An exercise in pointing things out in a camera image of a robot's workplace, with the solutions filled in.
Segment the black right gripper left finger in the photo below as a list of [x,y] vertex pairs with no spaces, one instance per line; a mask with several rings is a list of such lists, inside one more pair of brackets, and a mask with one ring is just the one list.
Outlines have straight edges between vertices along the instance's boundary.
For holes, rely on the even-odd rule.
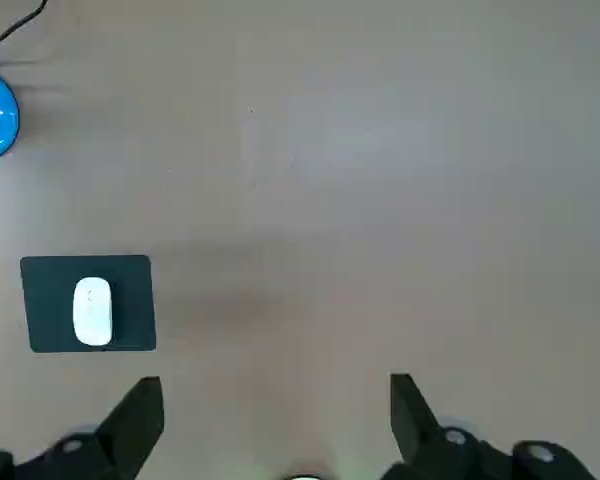
[[0,450],[0,479],[134,479],[163,431],[162,383],[145,377],[94,431],[66,436],[21,464]]

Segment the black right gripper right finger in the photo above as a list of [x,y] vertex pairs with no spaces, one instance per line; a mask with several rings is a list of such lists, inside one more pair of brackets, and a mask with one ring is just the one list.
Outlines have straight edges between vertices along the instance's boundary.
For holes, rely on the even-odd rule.
[[465,429],[442,426],[407,373],[390,375],[390,424],[402,460],[385,479],[594,480],[559,444],[520,441],[505,453]]

